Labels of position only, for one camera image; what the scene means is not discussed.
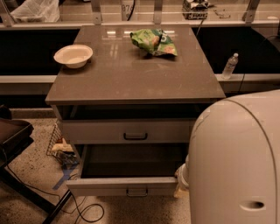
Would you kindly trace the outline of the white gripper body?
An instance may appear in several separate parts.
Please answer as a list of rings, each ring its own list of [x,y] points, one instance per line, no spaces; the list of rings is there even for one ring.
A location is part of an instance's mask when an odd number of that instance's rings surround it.
[[[178,169],[178,186],[183,190],[189,189],[189,176],[188,176],[188,169],[185,164],[182,164]]]

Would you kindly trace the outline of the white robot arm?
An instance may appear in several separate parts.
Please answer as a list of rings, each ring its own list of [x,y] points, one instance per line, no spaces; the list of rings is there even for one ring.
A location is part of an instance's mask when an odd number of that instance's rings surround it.
[[[280,91],[217,101],[192,128],[178,189],[192,224],[280,224]]]

